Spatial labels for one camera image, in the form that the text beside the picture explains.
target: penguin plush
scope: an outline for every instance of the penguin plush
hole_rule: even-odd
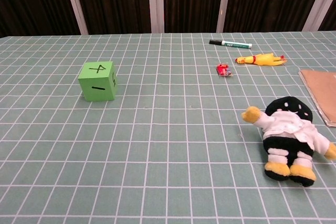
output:
[[[304,187],[316,181],[312,170],[314,151],[336,159],[336,146],[312,124],[312,111],[296,97],[272,101],[262,112],[250,106],[242,113],[244,121],[262,128],[268,154],[265,174],[275,180],[291,179]]]

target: green cube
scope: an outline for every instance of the green cube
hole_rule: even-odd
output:
[[[85,63],[78,81],[86,101],[111,101],[116,97],[118,83],[113,61]]]

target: cardboard sheet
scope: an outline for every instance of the cardboard sheet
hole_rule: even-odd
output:
[[[305,69],[299,72],[299,76],[326,125],[336,127],[336,72]]]

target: rubber chicken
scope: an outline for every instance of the rubber chicken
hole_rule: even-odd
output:
[[[267,66],[277,66],[287,62],[285,57],[282,55],[280,57],[274,57],[273,53],[270,54],[259,54],[248,57],[239,57],[236,59],[237,63],[251,63],[259,66],[267,65]]]

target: green table surface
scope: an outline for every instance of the green table surface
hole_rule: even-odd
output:
[[[235,63],[268,52],[288,62]],[[115,100],[85,101],[83,64],[110,60]],[[335,163],[314,154],[309,188],[269,179],[262,132],[240,116],[296,96],[336,142],[301,69],[336,71],[335,31],[1,38],[0,223],[336,223]]]

